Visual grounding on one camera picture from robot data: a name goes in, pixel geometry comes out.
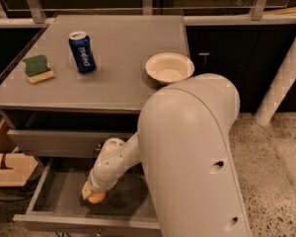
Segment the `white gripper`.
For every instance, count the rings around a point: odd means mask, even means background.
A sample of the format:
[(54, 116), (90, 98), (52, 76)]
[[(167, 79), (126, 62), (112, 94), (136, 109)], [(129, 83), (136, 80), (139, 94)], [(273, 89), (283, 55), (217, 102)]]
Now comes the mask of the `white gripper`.
[(115, 175), (92, 169), (88, 177), (88, 183), (85, 183), (82, 188), (82, 198), (86, 200), (92, 192), (107, 192), (111, 190), (116, 183), (117, 177)]

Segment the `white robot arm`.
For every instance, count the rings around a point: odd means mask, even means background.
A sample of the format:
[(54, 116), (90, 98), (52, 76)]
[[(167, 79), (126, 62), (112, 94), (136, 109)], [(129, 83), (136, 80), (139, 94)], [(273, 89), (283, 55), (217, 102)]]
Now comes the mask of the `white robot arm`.
[(239, 112), (257, 109), (296, 25), (189, 26), (186, 33), (194, 75), (149, 98), (136, 134), (99, 155), (88, 185), (108, 191), (140, 164), (163, 237), (250, 237), (229, 130)]

